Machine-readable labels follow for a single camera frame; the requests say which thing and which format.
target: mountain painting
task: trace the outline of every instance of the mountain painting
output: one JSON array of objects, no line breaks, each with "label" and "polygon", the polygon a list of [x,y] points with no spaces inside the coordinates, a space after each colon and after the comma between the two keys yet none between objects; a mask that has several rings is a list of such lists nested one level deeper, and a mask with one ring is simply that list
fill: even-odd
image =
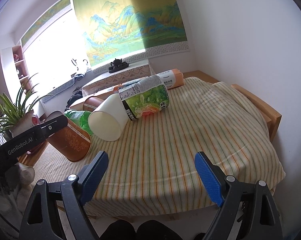
[{"label": "mountain painting", "polygon": [[91,66],[187,41],[176,0],[73,0]]}]

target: green plastic bottle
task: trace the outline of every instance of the green plastic bottle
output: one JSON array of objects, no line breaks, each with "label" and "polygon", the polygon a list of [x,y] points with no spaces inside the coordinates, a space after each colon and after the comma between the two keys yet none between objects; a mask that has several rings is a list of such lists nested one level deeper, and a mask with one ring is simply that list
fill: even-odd
[{"label": "green plastic bottle", "polygon": [[88,125],[88,117],[92,112],[89,111],[76,111],[76,110],[67,110],[64,115],[67,116],[70,120],[72,120],[75,124],[81,127],[84,131],[86,131],[89,135],[93,135],[94,133],[90,130]]}]

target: striped bedsheet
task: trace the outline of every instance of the striped bedsheet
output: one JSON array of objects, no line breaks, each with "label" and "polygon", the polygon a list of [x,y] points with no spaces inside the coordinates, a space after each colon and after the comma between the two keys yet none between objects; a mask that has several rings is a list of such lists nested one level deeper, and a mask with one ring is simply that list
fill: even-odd
[{"label": "striped bedsheet", "polygon": [[85,210],[93,216],[133,216],[212,205],[194,166],[198,151],[239,181],[263,179],[274,190],[284,178],[266,122],[238,91],[191,77],[169,90],[169,96],[167,109],[129,121],[119,140],[92,136],[91,149],[80,162],[69,162],[49,145],[34,166],[33,184],[41,178],[61,181],[104,150],[109,166]]}]

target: wooden headboard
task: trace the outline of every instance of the wooden headboard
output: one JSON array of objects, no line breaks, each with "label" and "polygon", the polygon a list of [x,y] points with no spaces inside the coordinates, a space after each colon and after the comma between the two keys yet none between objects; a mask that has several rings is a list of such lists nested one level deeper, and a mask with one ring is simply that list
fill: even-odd
[{"label": "wooden headboard", "polygon": [[[184,78],[198,77],[201,80],[208,83],[219,82],[217,79],[199,70],[186,72],[183,73],[183,75]],[[264,117],[267,123],[268,131],[269,131],[269,140],[272,142],[276,135],[282,115],[279,112],[277,112],[274,108],[272,108],[269,104],[265,103],[259,97],[255,96],[254,94],[242,88],[241,86],[237,84],[233,84],[231,85],[231,87],[236,89],[240,93],[242,93],[244,96],[246,96],[254,104],[254,106],[256,106],[256,108],[260,111],[261,115]]]},{"label": "wooden headboard", "polygon": [[231,87],[241,92],[244,96],[246,96],[249,99],[249,101],[251,101],[254,104],[254,106],[256,106],[257,109],[260,111],[267,123],[269,131],[269,140],[272,142],[276,135],[282,115],[279,112],[277,112],[274,108],[272,108],[269,104],[265,103],[263,100],[261,100],[259,97],[255,96],[245,88],[242,88],[237,84],[233,84],[231,85]]}]

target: window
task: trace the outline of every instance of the window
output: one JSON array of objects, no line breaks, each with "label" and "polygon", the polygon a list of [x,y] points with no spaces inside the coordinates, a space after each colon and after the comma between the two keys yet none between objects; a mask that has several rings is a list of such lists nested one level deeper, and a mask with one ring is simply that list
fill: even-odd
[{"label": "window", "polygon": [[31,80],[33,84],[38,83],[36,91],[40,96],[71,79],[71,75],[77,72],[72,59],[87,68],[83,60],[88,58],[74,10],[61,16],[42,32],[25,50],[24,57],[29,75],[38,73]]}]

